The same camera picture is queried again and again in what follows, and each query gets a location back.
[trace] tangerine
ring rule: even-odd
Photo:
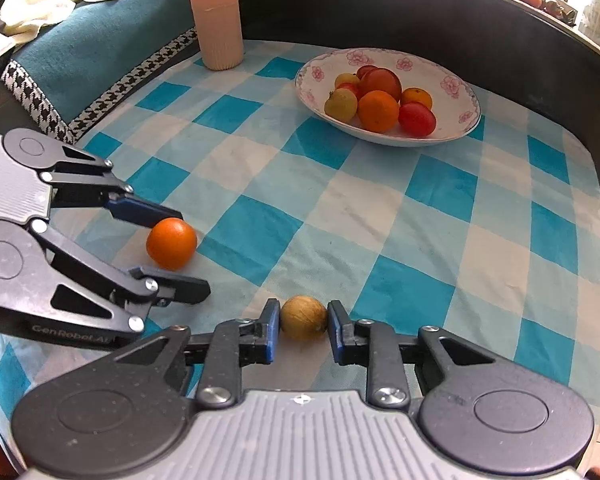
[[[424,91],[422,88],[407,88],[404,92],[402,92],[402,96],[400,97],[400,104],[407,103],[422,103],[429,110],[433,106],[433,99],[429,92]]]
[[[163,269],[177,270],[196,252],[198,236],[193,227],[180,218],[160,220],[146,238],[146,252]]]
[[[381,134],[398,122],[400,105],[382,90],[372,90],[358,102],[358,118],[365,130]]]

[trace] gray gripper base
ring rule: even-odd
[[[13,160],[2,147],[0,135],[0,220],[20,225],[32,218],[49,218],[51,186],[35,170]]]
[[[23,480],[50,477],[28,471]],[[180,445],[125,480],[486,480],[445,461],[411,420],[358,392],[250,391],[235,408],[203,412]],[[573,469],[542,478],[578,480]]]

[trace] teal cushion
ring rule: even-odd
[[[69,123],[131,69],[192,27],[189,0],[80,4],[13,58]]]

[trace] table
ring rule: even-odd
[[[480,88],[484,116],[462,139],[422,149],[357,140],[295,96],[296,71],[326,50],[247,41],[244,62],[217,73],[195,56],[81,139],[198,230],[184,272],[209,280],[212,295],[154,308],[148,330],[209,332],[256,317],[270,297],[338,299],[354,318],[403,333],[440,325],[568,384],[600,424],[600,188],[589,153]],[[53,222],[107,262],[150,262],[146,230],[106,211]],[[97,355],[0,335],[2,436],[11,441],[24,391]],[[326,338],[282,338],[273,365],[245,368],[244,386],[361,388],[364,377],[333,364]]]

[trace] pink flower pattern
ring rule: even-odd
[[[347,59],[352,66],[364,66],[373,64],[374,60],[361,50],[351,50],[347,52]]]
[[[473,114],[474,113],[470,110],[465,111],[463,114],[460,114],[460,117],[458,118],[458,123],[462,124],[462,123],[467,122],[469,119],[471,119],[471,116]]]
[[[457,77],[453,77],[451,75],[446,76],[440,82],[440,86],[453,99],[458,99],[460,97],[458,93],[460,91],[460,80]]]
[[[311,90],[306,90],[304,92],[304,98],[309,101],[309,103],[311,103],[313,106],[315,106],[315,97],[314,97],[314,93],[311,92]]]
[[[411,59],[408,57],[403,57],[396,62],[395,67],[398,70],[404,70],[405,72],[408,72],[413,67],[413,61],[411,61]]]
[[[319,66],[314,66],[311,69],[311,75],[314,76],[316,81],[322,81],[324,79],[324,72]]]

